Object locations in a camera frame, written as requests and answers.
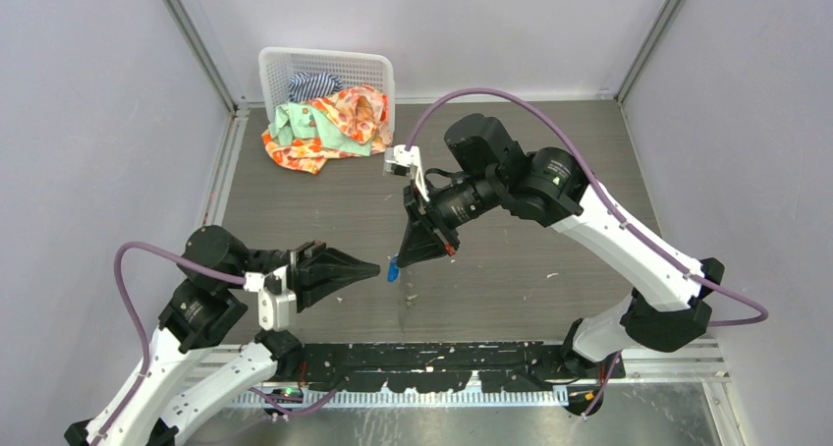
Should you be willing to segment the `blue key tag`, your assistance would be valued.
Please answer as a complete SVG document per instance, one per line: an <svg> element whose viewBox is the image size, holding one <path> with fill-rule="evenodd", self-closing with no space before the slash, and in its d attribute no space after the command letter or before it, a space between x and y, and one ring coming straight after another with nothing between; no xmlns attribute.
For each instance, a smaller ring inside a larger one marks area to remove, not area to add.
<svg viewBox="0 0 833 446"><path fill-rule="evenodd" d="M398 280L399 274L400 274L400 268L399 268L399 265L398 265L398 256L396 254L393 254L389 258L389 265L388 265L388 269L387 269L387 272L386 272L386 280L389 283L394 283Z"/></svg>

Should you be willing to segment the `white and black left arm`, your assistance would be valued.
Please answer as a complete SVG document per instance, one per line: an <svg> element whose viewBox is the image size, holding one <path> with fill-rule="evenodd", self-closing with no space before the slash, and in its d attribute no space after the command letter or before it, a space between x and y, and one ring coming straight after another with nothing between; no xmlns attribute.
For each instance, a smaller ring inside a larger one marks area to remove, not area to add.
<svg viewBox="0 0 833 446"><path fill-rule="evenodd" d="M96 417L67 428L70 445L185 443L241 393L300 372L303 345L290 330L295 315L380 273L377 264L321 241L253 250L218 225L195 230L179 255L147 243L138 249L174 262L183 281L154 330L139 330L141 359L118 393ZM232 361L187 387L189 375L247 312L236 290L255 295L258 332Z"/></svg>

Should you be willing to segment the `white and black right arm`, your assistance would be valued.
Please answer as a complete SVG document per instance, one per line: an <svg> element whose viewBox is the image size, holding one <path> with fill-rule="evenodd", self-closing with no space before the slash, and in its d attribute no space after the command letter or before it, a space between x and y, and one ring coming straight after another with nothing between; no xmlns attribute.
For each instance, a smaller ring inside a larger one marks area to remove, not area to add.
<svg viewBox="0 0 833 446"><path fill-rule="evenodd" d="M386 170L410 180L399 267L454 254L459 228L500 207L576 241L631 283L620 303L571 325L559 355L570 375L586 377L635 345L672 353L706 332L712 315L706 299L724 271L719 261L675 254L594 187L573 155L558 147L526 152L496 118L470 114L444 141L460 171L442 188L429 183L416 147L385 153Z"/></svg>

